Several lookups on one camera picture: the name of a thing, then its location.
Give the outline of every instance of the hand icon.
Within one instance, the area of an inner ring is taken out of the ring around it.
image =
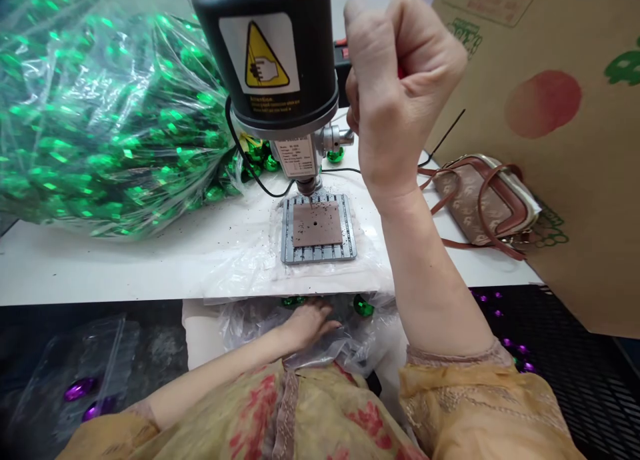
[[[276,62],[264,57],[256,57],[255,63],[251,65],[251,74],[261,82],[268,82],[278,76],[278,66]]]

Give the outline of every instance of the black power cord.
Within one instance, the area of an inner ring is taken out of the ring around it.
[[[240,145],[240,140],[238,140],[238,135],[236,134],[235,129],[233,128],[233,123],[231,122],[231,96],[227,97],[227,102],[225,104],[225,116],[227,118],[227,125],[229,126],[229,131],[231,132],[231,136],[233,137],[233,141],[235,142],[235,146],[236,146],[236,148],[238,148],[238,152],[240,153],[240,156],[242,157],[243,162],[247,166],[247,170],[249,170],[251,176],[255,179],[257,184],[260,185],[260,188],[262,188],[262,190],[264,190],[265,193],[268,196],[273,197],[273,198],[281,198],[281,197],[284,197],[286,194],[288,194],[289,190],[291,190],[291,186],[293,185],[293,182],[295,182],[295,180],[291,180],[289,182],[289,186],[287,187],[286,190],[284,190],[284,192],[276,195],[274,193],[271,193],[268,190],[268,188],[265,187],[265,185],[260,181],[260,178],[258,178],[258,176],[253,171],[253,166],[252,166],[251,162],[249,161],[249,158],[248,158],[247,154],[245,153],[245,151],[242,150],[242,146]]]
[[[440,145],[442,145],[442,142],[444,142],[444,140],[447,138],[451,130],[453,130],[453,128],[455,127],[455,124],[458,123],[458,120],[462,118],[462,116],[465,114],[466,111],[467,109],[462,109],[462,112],[460,112],[460,115],[458,115],[458,118],[456,118],[456,120],[451,124],[451,126],[449,127],[449,130],[447,130],[447,132],[445,133],[445,136],[440,139],[440,141],[435,146],[433,151],[429,154],[427,159],[424,162],[418,164],[418,168],[424,167],[426,164],[428,164],[431,161],[431,159],[433,158],[433,154],[438,150],[438,148],[440,148]]]
[[[442,137],[440,139],[440,142],[438,142],[438,144],[435,146],[433,151],[429,154],[427,160],[422,162],[422,163],[420,163],[420,164],[418,164],[418,167],[424,167],[426,164],[428,164],[431,161],[431,158],[433,158],[433,154],[435,154],[435,152],[438,150],[438,148],[440,148],[440,145],[442,145],[442,143],[445,141],[447,136],[450,134],[451,130],[453,130],[453,128],[455,127],[455,124],[458,123],[458,120],[460,120],[460,118],[462,118],[462,115],[464,114],[464,112],[466,112],[466,110],[467,109],[463,109],[462,112],[460,112],[460,115],[458,115],[458,117],[455,119],[455,121],[451,124],[451,126],[449,127],[449,129],[445,133],[444,137]],[[242,150],[242,146],[240,145],[240,140],[238,140],[238,135],[236,134],[235,129],[233,128],[233,123],[231,122],[231,96],[227,97],[227,102],[225,104],[225,116],[227,118],[227,125],[229,126],[229,130],[231,132],[231,136],[233,137],[233,141],[235,142],[235,146],[236,146],[236,148],[238,148],[238,152],[240,153],[240,156],[242,156],[242,160],[246,164],[247,170],[249,170],[251,176],[255,179],[257,184],[260,185],[260,188],[262,188],[262,190],[264,190],[264,192],[268,196],[273,197],[273,198],[281,198],[281,197],[284,197],[286,194],[288,194],[289,190],[291,190],[291,186],[293,185],[293,182],[295,182],[295,180],[291,180],[291,182],[289,182],[289,186],[287,187],[287,189],[284,192],[276,195],[274,193],[271,193],[264,186],[264,184],[260,181],[260,178],[258,178],[258,176],[253,171],[253,166],[252,166],[251,162],[249,161],[249,158],[248,158],[247,154],[245,153],[245,151]],[[360,173],[362,175],[360,170],[355,169],[355,168],[350,168],[350,167],[341,167],[341,168],[336,168],[336,169],[321,170],[321,173],[339,172],[339,171],[352,171],[352,172]]]

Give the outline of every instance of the yellow patterned garment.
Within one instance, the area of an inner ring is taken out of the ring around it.
[[[87,422],[58,459],[584,458],[551,388],[519,374],[497,341],[476,357],[409,347],[400,380],[400,401],[423,450],[362,377],[337,364],[286,371],[278,361],[212,390],[162,432],[132,413]]]

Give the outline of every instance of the forearm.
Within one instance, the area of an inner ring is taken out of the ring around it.
[[[161,430],[172,426],[212,389],[289,352],[278,329],[185,373],[128,410],[154,420]]]
[[[493,334],[456,270],[422,192],[377,202],[409,344],[439,355],[487,350]]]

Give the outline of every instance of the warning sticker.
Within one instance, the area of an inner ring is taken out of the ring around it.
[[[286,13],[225,17],[219,20],[219,26],[245,93],[300,91],[293,28]]]
[[[248,87],[273,88],[289,84],[287,72],[254,21],[249,22],[247,32],[246,70],[245,81]]]
[[[288,177],[315,175],[311,136],[273,142],[278,150],[282,170]]]

